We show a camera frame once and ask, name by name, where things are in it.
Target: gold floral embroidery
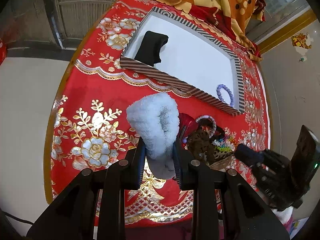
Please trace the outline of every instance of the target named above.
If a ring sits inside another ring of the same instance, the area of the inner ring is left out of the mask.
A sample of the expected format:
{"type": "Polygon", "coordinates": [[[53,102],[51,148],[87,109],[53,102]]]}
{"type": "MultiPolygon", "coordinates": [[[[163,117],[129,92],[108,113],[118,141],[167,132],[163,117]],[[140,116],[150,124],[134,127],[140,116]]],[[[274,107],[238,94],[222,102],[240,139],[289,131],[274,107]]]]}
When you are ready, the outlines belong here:
{"type": "Polygon", "coordinates": [[[125,207],[124,214],[126,224],[135,223],[143,218],[154,222],[170,222],[186,216],[192,212],[193,191],[189,190],[180,195],[181,202],[175,206],[161,204],[163,199],[156,189],[164,186],[166,180],[157,179],[151,173],[148,162],[145,162],[143,171],[143,184],[137,191],[129,191],[128,200],[137,196],[136,200],[125,207]]]}
{"type": "Polygon", "coordinates": [[[225,127],[224,128],[225,130],[225,134],[229,137],[228,139],[226,139],[225,141],[225,146],[226,147],[229,147],[232,151],[235,151],[236,150],[236,135],[237,133],[236,132],[230,132],[230,129],[228,127],[225,127]]]}
{"type": "Polygon", "coordinates": [[[100,36],[99,38],[97,38],[98,42],[101,42],[101,40],[105,41],[109,37],[109,35],[107,33],[104,33],[104,32],[98,33],[98,35],[100,36]]]}
{"type": "Polygon", "coordinates": [[[62,98],[60,100],[60,105],[62,106],[63,105],[63,102],[66,102],[68,100],[68,97],[66,97],[66,95],[62,95],[62,98]]]}
{"type": "Polygon", "coordinates": [[[136,30],[140,22],[135,19],[123,19],[120,21],[120,26],[127,30],[136,30]]]}
{"type": "Polygon", "coordinates": [[[51,155],[53,159],[62,161],[64,166],[65,162],[62,158],[71,158],[72,155],[75,155],[76,157],[72,163],[75,169],[84,169],[88,165],[90,165],[92,169],[100,168],[101,166],[108,168],[112,163],[118,161],[116,158],[118,156],[118,150],[126,151],[124,148],[120,147],[120,145],[124,145],[121,144],[121,140],[116,149],[110,149],[108,143],[115,140],[116,135],[124,133],[122,130],[116,129],[119,125],[118,121],[110,124],[111,121],[117,119],[122,113],[122,110],[116,109],[115,111],[112,111],[112,109],[109,108],[108,112],[102,114],[102,111],[104,110],[103,102],[99,102],[99,100],[96,99],[92,100],[91,105],[91,109],[96,111],[92,118],[88,115],[88,112],[80,107],[79,110],[76,111],[77,114],[73,116],[73,119],[78,120],[77,123],[61,116],[63,108],[58,110],[58,113],[60,114],[60,116],[58,116],[58,121],[61,122],[62,120],[62,128],[58,129],[60,136],[54,137],[51,155]],[[86,138],[86,129],[91,133],[91,138],[86,138]],[[71,149],[70,154],[62,155],[63,151],[60,147],[61,138],[69,138],[65,133],[71,131],[74,131],[75,133],[71,133],[70,138],[74,140],[75,144],[81,142],[81,146],[74,146],[71,149]]]}
{"type": "Polygon", "coordinates": [[[119,33],[121,30],[119,24],[114,19],[111,20],[110,18],[103,18],[97,25],[97,29],[98,28],[100,28],[104,33],[107,33],[108,31],[119,33]]]}
{"type": "Polygon", "coordinates": [[[126,11],[125,14],[130,15],[130,16],[136,16],[139,18],[144,18],[146,16],[144,13],[140,13],[140,12],[134,13],[134,12],[126,11]]]}
{"type": "Polygon", "coordinates": [[[241,136],[243,138],[239,138],[239,143],[243,143],[254,150],[259,150],[261,144],[264,143],[262,136],[257,133],[257,128],[248,131],[241,130],[241,136]]]}
{"type": "Polygon", "coordinates": [[[245,121],[247,123],[260,123],[259,116],[261,115],[261,108],[257,109],[254,101],[246,101],[244,104],[245,121]]]}
{"type": "Polygon", "coordinates": [[[110,150],[110,145],[104,143],[102,138],[92,136],[86,138],[81,147],[75,146],[71,149],[71,153],[82,157],[88,161],[92,167],[100,168],[102,165],[108,168],[112,163],[117,162],[118,152],[110,150]]]}
{"type": "Polygon", "coordinates": [[[145,10],[138,8],[138,7],[131,7],[123,1],[118,1],[117,4],[121,4],[122,7],[127,7],[129,10],[135,10],[136,12],[143,12],[145,14],[147,14],[149,12],[149,10],[145,11],[145,10]]]}
{"type": "Polygon", "coordinates": [[[51,167],[51,170],[52,170],[53,166],[54,166],[54,161],[53,161],[53,159],[51,159],[51,160],[50,160],[50,167],[51,167]]]}
{"type": "Polygon", "coordinates": [[[244,87],[250,96],[258,99],[258,89],[256,86],[252,85],[251,80],[248,77],[244,78],[244,87]]]}
{"type": "Polygon", "coordinates": [[[127,45],[127,43],[130,40],[130,36],[128,34],[114,34],[112,36],[109,36],[108,39],[106,39],[106,43],[108,46],[110,46],[113,49],[116,50],[123,50],[124,47],[127,45]]]}
{"type": "MultiPolygon", "coordinates": [[[[129,131],[130,131],[130,132],[135,132],[134,128],[132,128],[132,127],[129,129],[129,131]]],[[[132,145],[128,146],[128,150],[130,150],[130,149],[133,149],[133,148],[137,147],[137,144],[138,144],[138,142],[139,142],[139,137],[140,137],[140,135],[138,135],[137,133],[135,133],[134,136],[133,136],[133,135],[130,135],[130,136],[129,136],[129,134],[124,133],[124,135],[119,134],[117,137],[120,139],[120,142],[118,142],[118,143],[119,143],[119,146],[120,146],[120,145],[124,145],[124,144],[132,143],[133,146],[132,146],[132,145]],[[124,144],[121,144],[121,140],[122,140],[122,139],[125,139],[124,144]]]]}
{"type": "Polygon", "coordinates": [[[114,62],[113,62],[113,65],[115,65],[115,67],[117,69],[122,69],[122,67],[120,66],[120,59],[117,58],[114,62]]]}
{"type": "Polygon", "coordinates": [[[152,173],[148,166],[147,160],[144,164],[144,171],[143,171],[143,184],[141,184],[140,189],[138,190],[130,190],[128,200],[132,197],[139,194],[141,198],[150,198],[154,203],[159,203],[161,199],[164,199],[163,196],[158,194],[155,191],[155,188],[159,189],[162,188],[166,182],[165,179],[157,179],[152,173]]]}
{"type": "Polygon", "coordinates": [[[112,142],[117,138],[117,134],[123,134],[124,131],[122,130],[117,130],[116,128],[118,127],[119,122],[116,121],[113,123],[113,125],[108,124],[100,129],[99,135],[104,138],[105,141],[107,142],[112,142]]]}
{"type": "Polygon", "coordinates": [[[113,5],[112,7],[111,7],[111,9],[117,9],[117,10],[119,10],[121,7],[119,6],[119,5],[113,5]]]}
{"type": "Polygon", "coordinates": [[[56,114],[56,121],[54,122],[54,125],[53,125],[53,127],[54,128],[57,128],[57,127],[59,127],[60,126],[60,123],[61,123],[61,115],[62,115],[62,113],[63,113],[63,107],[60,107],[59,109],[58,109],[58,112],[57,112],[57,114],[56,114]]]}
{"type": "Polygon", "coordinates": [[[90,55],[95,55],[94,52],[91,51],[91,49],[82,49],[81,54],[80,55],[85,55],[86,57],[89,57],[90,55]]]}

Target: brown fuzzy toy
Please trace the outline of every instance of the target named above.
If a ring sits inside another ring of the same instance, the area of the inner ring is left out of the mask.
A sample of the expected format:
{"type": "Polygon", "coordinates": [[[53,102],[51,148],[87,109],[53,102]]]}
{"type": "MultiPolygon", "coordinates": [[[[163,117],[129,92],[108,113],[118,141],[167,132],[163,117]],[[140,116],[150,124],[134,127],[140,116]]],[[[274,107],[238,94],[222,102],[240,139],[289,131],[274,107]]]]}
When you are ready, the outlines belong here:
{"type": "Polygon", "coordinates": [[[188,150],[192,153],[196,160],[203,163],[214,163],[215,147],[211,144],[209,135],[206,131],[199,128],[188,136],[188,150]]]}

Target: black cable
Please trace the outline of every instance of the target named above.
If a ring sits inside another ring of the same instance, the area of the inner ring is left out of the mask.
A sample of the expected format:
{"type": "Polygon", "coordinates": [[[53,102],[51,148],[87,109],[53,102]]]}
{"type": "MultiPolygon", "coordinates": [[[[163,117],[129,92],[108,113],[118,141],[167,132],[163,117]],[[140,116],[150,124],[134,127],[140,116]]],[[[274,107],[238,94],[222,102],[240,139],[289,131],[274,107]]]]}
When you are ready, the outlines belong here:
{"type": "Polygon", "coordinates": [[[28,221],[28,220],[23,220],[23,219],[17,218],[17,217],[15,217],[14,215],[11,215],[11,214],[9,214],[8,212],[5,212],[5,211],[3,211],[3,213],[4,213],[4,215],[6,215],[7,217],[10,217],[10,218],[12,218],[12,219],[14,219],[14,220],[17,220],[17,221],[21,222],[21,223],[33,225],[33,223],[30,222],[30,221],[28,221]]]}

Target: white fluffy slipper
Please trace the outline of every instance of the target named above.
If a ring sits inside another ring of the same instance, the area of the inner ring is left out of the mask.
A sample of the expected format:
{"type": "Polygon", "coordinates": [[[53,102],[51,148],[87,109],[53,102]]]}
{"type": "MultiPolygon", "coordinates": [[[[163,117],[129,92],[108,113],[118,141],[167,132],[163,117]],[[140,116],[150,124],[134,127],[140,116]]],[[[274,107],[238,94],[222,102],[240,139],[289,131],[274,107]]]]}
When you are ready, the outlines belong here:
{"type": "Polygon", "coordinates": [[[127,120],[143,139],[147,161],[158,179],[175,176],[172,147],[179,132],[176,101],[167,93],[146,96],[127,108],[127,120]]]}

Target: beaded bracelet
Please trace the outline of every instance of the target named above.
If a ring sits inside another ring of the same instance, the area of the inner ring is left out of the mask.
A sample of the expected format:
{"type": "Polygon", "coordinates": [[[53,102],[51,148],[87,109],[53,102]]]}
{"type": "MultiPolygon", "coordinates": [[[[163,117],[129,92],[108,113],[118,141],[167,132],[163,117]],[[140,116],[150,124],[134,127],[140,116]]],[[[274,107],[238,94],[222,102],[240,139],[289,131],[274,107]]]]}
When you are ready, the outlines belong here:
{"type": "Polygon", "coordinates": [[[201,115],[200,117],[198,117],[196,119],[196,122],[199,122],[201,119],[209,119],[212,122],[212,130],[209,133],[209,138],[211,138],[214,135],[214,133],[215,133],[215,131],[217,129],[216,121],[210,115],[201,115]]]}
{"type": "Polygon", "coordinates": [[[225,91],[228,92],[229,96],[230,96],[230,106],[233,107],[234,105],[234,100],[233,100],[233,94],[231,92],[231,90],[224,84],[220,84],[217,86],[217,95],[218,95],[218,98],[220,99],[220,101],[224,102],[224,99],[222,98],[222,95],[221,95],[221,92],[220,92],[220,89],[223,88],[225,91]]]}

